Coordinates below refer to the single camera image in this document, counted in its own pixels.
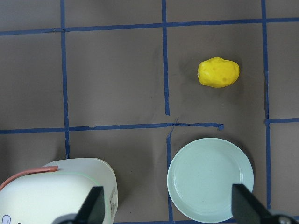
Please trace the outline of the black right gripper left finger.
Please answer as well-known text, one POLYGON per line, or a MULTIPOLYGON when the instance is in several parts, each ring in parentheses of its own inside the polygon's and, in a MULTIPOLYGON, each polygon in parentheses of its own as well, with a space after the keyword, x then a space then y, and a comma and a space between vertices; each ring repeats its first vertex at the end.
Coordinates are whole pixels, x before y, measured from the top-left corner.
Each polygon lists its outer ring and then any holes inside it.
POLYGON ((54 220, 55 224, 102 224, 105 219, 104 187, 92 187, 77 214, 54 220))

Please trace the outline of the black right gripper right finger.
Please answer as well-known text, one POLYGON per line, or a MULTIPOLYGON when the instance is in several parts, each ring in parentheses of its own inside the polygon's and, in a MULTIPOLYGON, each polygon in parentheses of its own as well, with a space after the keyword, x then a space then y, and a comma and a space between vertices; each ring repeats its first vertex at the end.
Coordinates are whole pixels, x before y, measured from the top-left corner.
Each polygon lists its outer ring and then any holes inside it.
POLYGON ((272 214, 243 184, 232 185, 231 211, 238 224, 297 224, 285 214, 272 214))

